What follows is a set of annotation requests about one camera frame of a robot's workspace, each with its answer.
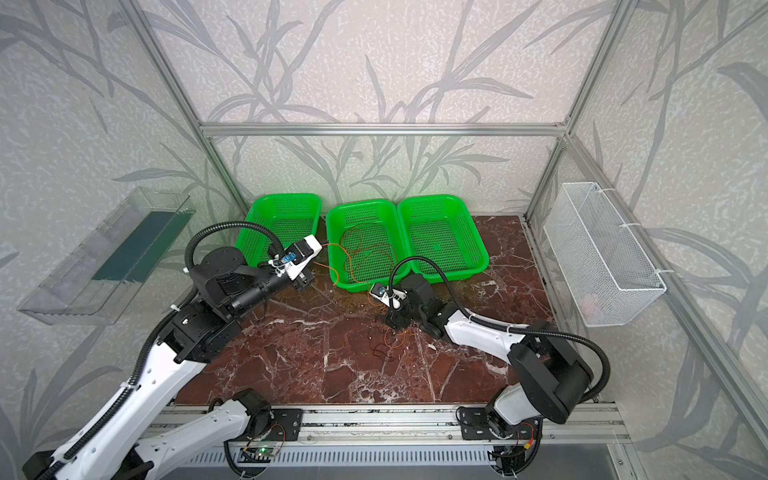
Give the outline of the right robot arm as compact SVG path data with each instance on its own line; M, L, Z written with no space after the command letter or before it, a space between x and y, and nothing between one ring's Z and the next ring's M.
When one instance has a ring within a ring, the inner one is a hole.
M607 386L610 360L592 340L561 332L548 321L512 324L477 314L463 305L442 270L437 273L448 301L421 274L396 282L395 274L411 262L437 266L423 256L408 257L368 294L386 307L382 321L393 330L415 325L435 340L474 348L509 365L517 383L502 388L485 407L492 436L507 439L518 425L538 418L563 424L576 406L595 399Z

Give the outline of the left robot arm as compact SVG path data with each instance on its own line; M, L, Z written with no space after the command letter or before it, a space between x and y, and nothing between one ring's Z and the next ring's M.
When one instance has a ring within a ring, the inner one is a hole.
M196 247L214 233L246 229L272 243L272 257L247 264L236 247L220 247L195 261ZM151 331L120 390L58 449L33 454L28 479L161 479L216 443L270 430L269 403L245 389L206 415L168 433L144 432L180 389L210 364L242 330L246 317L288 287L302 291L313 280L308 266L322 251L314 235L290 246L268 228L228 221L193 235L184 252L192 281Z

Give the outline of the left green plastic basket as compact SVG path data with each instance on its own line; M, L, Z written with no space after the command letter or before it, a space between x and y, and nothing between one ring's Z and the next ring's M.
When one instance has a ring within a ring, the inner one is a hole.
M252 204L245 220L266 227L287 248L310 234L316 234L321 208L322 200L316 194L270 194ZM241 230L235 247L243 253L250 267L257 267L270 259L268 249L271 241L256 231Z

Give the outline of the green plastic basket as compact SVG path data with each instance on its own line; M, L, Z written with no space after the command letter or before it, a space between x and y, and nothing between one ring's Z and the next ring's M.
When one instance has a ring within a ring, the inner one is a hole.
M425 257L440 269L415 261L411 269L431 283L467 280L484 272L490 257L462 199L454 195L407 198L397 205L408 252Z
M321 208L322 200L316 194L270 194L252 204L245 220L266 227L287 248L310 234L316 234ZM256 231L241 230L235 247L243 253L250 267L257 267L270 259L268 249L271 241Z
M409 256L394 203L385 199L338 205L325 218L329 273L351 293L386 284L392 269Z

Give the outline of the middle green plastic basket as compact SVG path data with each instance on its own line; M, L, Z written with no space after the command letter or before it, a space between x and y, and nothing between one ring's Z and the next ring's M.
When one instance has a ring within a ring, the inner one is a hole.
M386 284L392 269L409 256L394 203L385 199L338 205L325 218L329 273L351 293Z

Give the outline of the right green plastic basket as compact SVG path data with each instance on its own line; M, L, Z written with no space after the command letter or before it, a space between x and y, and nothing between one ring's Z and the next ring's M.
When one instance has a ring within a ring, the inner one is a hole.
M484 272L490 257L462 199L454 195L407 198L397 205L408 252L425 257L440 269L415 261L411 269L431 283L467 280Z

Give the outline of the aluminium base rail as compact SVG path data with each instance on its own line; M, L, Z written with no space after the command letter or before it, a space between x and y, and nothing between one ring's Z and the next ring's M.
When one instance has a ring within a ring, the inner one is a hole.
M286 447L368 445L525 444L533 435L552 444L629 444L630 434L613 403L576 407L566 423L529 420L507 439L459 422L456 404L300 405L301 422L277 427L267 442Z

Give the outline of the clear acrylic wall shelf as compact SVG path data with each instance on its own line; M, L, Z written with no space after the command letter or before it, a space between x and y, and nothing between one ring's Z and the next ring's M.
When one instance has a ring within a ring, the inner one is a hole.
M46 325L114 324L195 213L187 193L135 188L18 311Z

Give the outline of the aluminium frame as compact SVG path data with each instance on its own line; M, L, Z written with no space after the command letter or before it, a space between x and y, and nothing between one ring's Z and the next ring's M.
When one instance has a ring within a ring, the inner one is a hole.
M560 123L236 123L208 124L199 120L189 96L184 92L178 75L163 51L150 21L137 1L122 1L120 15L125 25L136 35L160 79L168 89L174 103L191 130L194 143L200 147L217 177L224 183L228 195L241 212L248 207L230 170L213 146L210 130L215 136L481 136L481 137L554 137L555 151L550 156L542 177L535 189L533 203L537 204L546 184L553 176L560 158L570 153L580 171L590 181L598 184L619 215L630 222L637 220L621 194L614 188L595 158L576 135L575 128L583 115L600 77L607 68L620 39L629 26L636 9L634 1L619 1L613 7L606 32L601 38L595 57L587 69L586 77L576 95L570 113ZM754 380L748 375L736 354L726 345L713 324L706 319L692 294L685 288L676 272L671 274L665 301L690 345L698 352L721 391L727 396L745 426L760 447L767 446L767 399Z

